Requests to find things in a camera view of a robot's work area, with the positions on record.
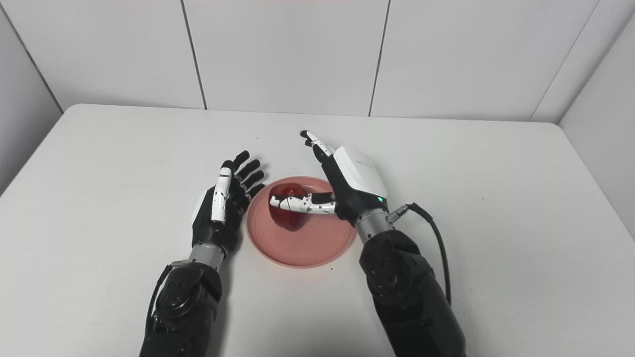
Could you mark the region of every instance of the robotic arm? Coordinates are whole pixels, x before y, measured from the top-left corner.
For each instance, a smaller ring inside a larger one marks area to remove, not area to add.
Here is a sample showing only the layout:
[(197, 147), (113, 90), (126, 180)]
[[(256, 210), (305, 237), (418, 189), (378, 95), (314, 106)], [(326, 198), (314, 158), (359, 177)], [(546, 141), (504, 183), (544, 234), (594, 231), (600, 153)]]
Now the robotic arm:
[[(449, 283), (446, 298), (418, 246), (393, 226), (408, 209), (416, 211), (432, 225), (445, 255), (432, 217), (416, 204), (389, 213), (387, 190), (363, 152), (345, 146), (333, 152), (310, 131), (300, 136), (313, 148), (333, 188), (333, 194), (320, 194), (318, 206), (332, 206), (340, 219), (357, 229), (364, 243), (359, 263), (396, 356), (465, 356), (465, 337), (450, 307)], [(326, 198), (332, 202), (325, 203)], [(312, 197), (288, 196), (274, 196), (270, 204), (313, 213), (306, 210), (310, 205), (297, 204), (307, 199), (316, 204)]]
[(190, 257), (168, 265), (159, 277), (150, 300), (141, 357), (205, 356), (222, 296), (218, 270), (236, 249), (244, 211), (264, 187), (254, 186), (264, 178), (261, 170), (254, 172), (260, 166), (258, 160), (234, 174), (234, 168), (249, 156), (243, 151), (234, 161), (223, 163), (216, 186), (207, 190), (194, 219)]

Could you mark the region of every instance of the pink plate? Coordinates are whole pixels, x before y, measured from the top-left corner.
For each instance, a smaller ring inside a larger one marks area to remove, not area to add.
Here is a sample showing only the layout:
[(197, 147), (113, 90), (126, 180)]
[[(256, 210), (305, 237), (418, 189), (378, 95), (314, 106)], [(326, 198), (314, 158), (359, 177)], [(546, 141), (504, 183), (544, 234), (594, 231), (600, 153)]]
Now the pink plate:
[(296, 176), (275, 181), (253, 198), (247, 211), (249, 239), (265, 257), (288, 267), (316, 267), (342, 254), (351, 244), (355, 230), (335, 215), (311, 215), (295, 232), (279, 227), (269, 214), (269, 191), (278, 184), (294, 182), (309, 192), (330, 192), (328, 182)]

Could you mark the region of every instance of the white wall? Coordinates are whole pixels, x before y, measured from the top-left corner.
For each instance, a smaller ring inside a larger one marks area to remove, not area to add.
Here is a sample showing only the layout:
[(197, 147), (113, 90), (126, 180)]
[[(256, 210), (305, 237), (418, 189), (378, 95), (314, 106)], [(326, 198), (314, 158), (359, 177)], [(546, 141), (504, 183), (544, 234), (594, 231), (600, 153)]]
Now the white wall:
[(635, 0), (0, 1), (63, 109), (203, 108), (205, 98), (209, 108), (237, 111), (554, 123), (635, 7)]
[(210, 109), (367, 116), (388, 0), (185, 0)]
[(0, 11), (0, 194), (61, 112)]
[(635, 236), (635, 18), (566, 113), (561, 126)]
[(62, 109), (203, 108), (178, 0), (1, 0)]
[(395, 0), (372, 115), (527, 121), (549, 91), (534, 119), (556, 122), (633, 4)]

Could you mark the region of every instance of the apple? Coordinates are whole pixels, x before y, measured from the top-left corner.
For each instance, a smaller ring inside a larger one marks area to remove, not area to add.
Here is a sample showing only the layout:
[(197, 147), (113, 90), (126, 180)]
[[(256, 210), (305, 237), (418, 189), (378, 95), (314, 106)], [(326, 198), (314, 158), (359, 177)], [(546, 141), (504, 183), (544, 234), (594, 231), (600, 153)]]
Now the apple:
[[(269, 191), (269, 200), (272, 196), (306, 196), (309, 192), (300, 184), (288, 183), (279, 184), (272, 187)], [(308, 213), (291, 212), (269, 205), (269, 213), (274, 222), (288, 231), (295, 232), (302, 228), (309, 219)]]

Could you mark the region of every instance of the white table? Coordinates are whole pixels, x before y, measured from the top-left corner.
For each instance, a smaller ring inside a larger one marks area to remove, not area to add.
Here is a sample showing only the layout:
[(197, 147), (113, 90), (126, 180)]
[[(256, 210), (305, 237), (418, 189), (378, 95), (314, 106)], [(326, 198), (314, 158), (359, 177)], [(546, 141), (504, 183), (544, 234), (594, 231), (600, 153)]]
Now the white table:
[[(391, 208), (435, 217), (468, 356), (635, 355), (635, 243), (557, 126), (77, 105), (0, 199), (0, 356), (136, 356), (225, 158), (249, 149), (266, 182), (324, 177), (301, 129), (373, 158)], [(441, 279), (429, 226), (397, 227)], [(391, 356), (360, 250), (290, 269), (245, 238), (210, 355)]]

